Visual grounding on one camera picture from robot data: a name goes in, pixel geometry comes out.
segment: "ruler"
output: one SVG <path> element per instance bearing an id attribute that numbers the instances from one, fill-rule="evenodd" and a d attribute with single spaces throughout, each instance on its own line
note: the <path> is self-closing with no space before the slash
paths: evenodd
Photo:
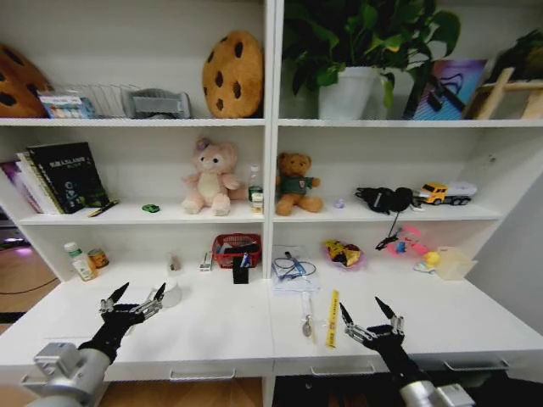
<path id="1" fill-rule="evenodd" d="M 328 333 L 326 335 L 326 346 L 336 347 L 336 320 L 338 319 L 339 291 L 332 291 L 332 302 L 330 303 L 330 315 L 328 316 Z"/>

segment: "robotic arm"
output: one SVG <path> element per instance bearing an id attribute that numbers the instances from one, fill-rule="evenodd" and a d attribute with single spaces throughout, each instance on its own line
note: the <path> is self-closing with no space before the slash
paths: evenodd
<path id="1" fill-rule="evenodd" d="M 345 333 L 366 348 L 378 352 L 390 373 L 398 382 L 400 395 L 406 407 L 468 407 L 475 405 L 472 398 L 458 384 L 435 387 L 428 375 L 409 358 L 401 344 L 404 341 L 404 317 L 396 316 L 394 311 L 379 298 L 375 298 L 379 308 L 389 319 L 389 325 L 371 326 L 364 329 L 356 325 L 343 304 L 341 315 L 345 323 Z"/>
<path id="2" fill-rule="evenodd" d="M 94 337 L 79 348 L 73 343 L 50 343 L 34 357 L 34 363 L 46 377 L 45 382 L 23 385 L 42 396 L 29 407 L 82 407 L 94 405 L 109 365 L 126 332 L 141 324 L 162 308 L 165 284 L 153 299 L 143 304 L 117 304 L 128 283 L 100 302 L 104 324 Z"/>

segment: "pink plush toy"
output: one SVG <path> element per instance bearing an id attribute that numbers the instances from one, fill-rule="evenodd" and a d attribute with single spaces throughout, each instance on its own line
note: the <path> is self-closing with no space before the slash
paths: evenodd
<path id="1" fill-rule="evenodd" d="M 192 189 L 182 203 L 185 211 L 197 214 L 203 206 L 210 206 L 214 215 L 228 215 L 229 192 L 241 187 L 238 178 L 230 173 L 237 161 L 236 148 L 230 142 L 217 146 L 208 138 L 200 137 L 193 154 L 198 173 L 183 178 Z"/>

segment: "wooden floor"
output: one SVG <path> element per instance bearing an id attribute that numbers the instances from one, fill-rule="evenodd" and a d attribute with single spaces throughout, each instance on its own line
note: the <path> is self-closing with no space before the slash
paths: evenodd
<path id="1" fill-rule="evenodd" d="M 53 273 L 31 248 L 0 251 L 1 293 L 25 291 L 53 278 Z M 25 294 L 0 295 L 0 312 L 27 311 L 57 284 L 59 282 L 52 282 Z M 8 327 L 0 325 L 0 334 Z M 258 378 L 201 383 L 124 382 L 111 384 L 100 406 L 256 407 L 262 405 L 261 397 Z M 33 399 L 21 388 L 0 386 L 0 405 L 20 407 Z"/>

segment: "green sweater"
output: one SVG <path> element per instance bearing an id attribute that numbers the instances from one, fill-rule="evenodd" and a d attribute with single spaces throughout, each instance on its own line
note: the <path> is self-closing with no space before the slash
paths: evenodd
<path id="1" fill-rule="evenodd" d="M 279 190 L 281 193 L 298 193 L 305 195 L 307 188 L 313 188 L 314 178 L 304 176 L 281 176 Z"/>

